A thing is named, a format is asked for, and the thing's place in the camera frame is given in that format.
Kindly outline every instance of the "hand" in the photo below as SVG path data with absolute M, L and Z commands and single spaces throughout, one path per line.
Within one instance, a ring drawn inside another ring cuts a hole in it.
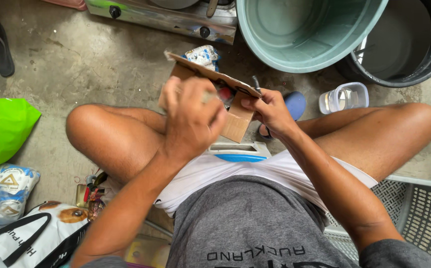
M 242 106 L 256 111 L 254 118 L 266 125 L 270 129 L 270 134 L 274 138 L 283 138 L 294 127 L 298 128 L 290 112 L 286 108 L 283 96 L 279 91 L 262 91 L 262 98 L 247 98 L 242 100 Z
M 225 126 L 227 110 L 224 104 L 215 96 L 202 103 L 206 91 L 216 93 L 213 84 L 203 78 L 181 82 L 172 76 L 164 85 L 167 121 L 160 151 L 169 159 L 191 161 L 215 142 Z

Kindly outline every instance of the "forearm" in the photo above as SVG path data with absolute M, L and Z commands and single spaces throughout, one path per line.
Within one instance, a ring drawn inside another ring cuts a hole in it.
M 157 152 L 92 223 L 75 253 L 72 268 L 104 256 L 122 256 L 153 201 L 184 165 Z
M 327 155 L 300 128 L 294 124 L 281 141 L 359 250 L 380 240 L 380 237 L 402 240 L 374 193 Z

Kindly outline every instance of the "finger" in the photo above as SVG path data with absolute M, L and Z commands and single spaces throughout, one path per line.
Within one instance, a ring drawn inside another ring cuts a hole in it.
M 216 92 L 214 85 L 207 78 L 194 78 L 188 82 L 187 88 L 190 94 L 184 96 L 184 101 L 190 101 L 192 103 L 200 103 L 205 92 Z
M 163 94 L 166 97 L 168 112 L 175 111 L 177 107 L 177 95 L 181 79 L 176 76 L 171 76 L 163 86 Z
M 187 105 L 189 102 L 189 98 L 193 95 L 193 91 L 195 89 L 195 83 L 197 82 L 199 78 L 191 77 L 187 80 L 185 80 L 181 84 L 181 88 L 183 89 L 183 92 L 181 94 L 180 103 L 182 105 Z
M 259 112 L 254 113 L 254 119 L 259 121 L 262 124 L 264 123 L 264 118 L 262 117 L 262 115 Z
M 262 99 L 267 104 L 279 104 L 284 103 L 283 95 L 277 90 L 270 90 L 265 88 L 260 88 L 262 93 Z
M 207 124 L 209 124 L 210 121 L 217 115 L 220 107 L 224 107 L 224 103 L 216 97 L 212 97 L 209 102 L 204 105 L 201 110 L 201 116 L 207 122 Z
M 245 98 L 240 102 L 243 107 L 250 111 L 260 112 L 261 114 L 268 113 L 270 107 L 262 99 L 258 98 Z
M 222 132 L 225 123 L 227 123 L 227 110 L 224 105 L 220 106 L 215 115 L 215 119 L 212 121 L 210 129 L 212 132 L 212 140 L 215 141 Z

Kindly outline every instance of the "open cardboard box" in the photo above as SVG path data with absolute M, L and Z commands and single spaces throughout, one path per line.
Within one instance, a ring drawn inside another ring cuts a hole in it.
M 176 64 L 172 69 L 171 76 L 177 76 L 182 81 L 188 79 L 189 77 L 196 76 L 196 74 L 197 76 L 207 77 L 214 81 L 221 79 L 231 88 L 237 90 L 237 93 L 235 94 L 235 97 L 229 108 L 227 124 L 222 130 L 221 135 L 237 143 L 240 143 L 243 136 L 245 135 L 245 132 L 247 131 L 252 117 L 254 116 L 254 112 L 244 108 L 240 101 L 248 95 L 255 98 L 261 98 L 262 94 L 246 83 L 240 82 L 223 73 L 207 69 L 202 65 L 189 62 L 187 59 L 176 54 L 165 52 L 165 55 L 169 61 L 176 61 Z M 158 105 L 159 107 L 166 109 L 166 100 L 164 95 L 162 95 L 162 92 L 159 96 Z

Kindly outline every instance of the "green plastic basin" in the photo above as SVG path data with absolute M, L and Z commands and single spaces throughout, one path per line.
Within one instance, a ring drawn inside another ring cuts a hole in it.
M 349 54 L 372 30 L 388 0 L 237 0 L 240 30 L 268 66 L 302 73 Z

